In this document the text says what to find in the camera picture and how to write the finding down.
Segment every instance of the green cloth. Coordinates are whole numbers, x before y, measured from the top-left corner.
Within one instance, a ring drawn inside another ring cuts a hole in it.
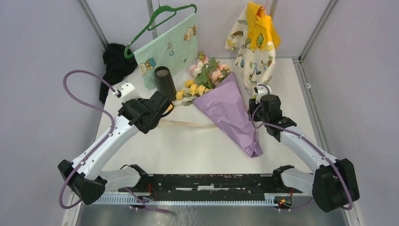
[[[195,13],[134,52],[148,90],[157,87],[155,69],[169,68],[172,76],[197,57],[197,16]]]

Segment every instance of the white strip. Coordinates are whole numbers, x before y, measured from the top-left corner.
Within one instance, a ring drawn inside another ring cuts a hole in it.
[[[142,205],[130,194],[103,194],[93,204]],[[265,195],[264,201],[150,201],[148,205],[169,206],[278,206],[274,196]]]

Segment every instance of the shirt sleeve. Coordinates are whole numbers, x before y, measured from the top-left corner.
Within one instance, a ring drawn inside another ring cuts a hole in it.
[[[242,10],[240,16],[237,21],[234,23],[229,35],[227,36],[226,42],[224,44],[224,48],[235,51],[239,46],[244,44],[244,29],[247,26],[246,21],[246,11],[247,7]]]

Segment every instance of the black cylinder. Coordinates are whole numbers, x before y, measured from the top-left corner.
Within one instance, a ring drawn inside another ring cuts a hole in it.
[[[167,67],[161,66],[155,69],[155,82],[157,83],[159,92],[170,100],[176,100],[175,83],[173,82],[172,75]]]

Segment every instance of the flower bouquet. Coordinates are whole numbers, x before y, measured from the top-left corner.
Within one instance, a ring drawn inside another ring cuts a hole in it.
[[[228,65],[199,53],[196,65],[189,69],[192,80],[176,94],[182,105],[194,104],[250,157],[263,152],[245,109],[239,86]]]

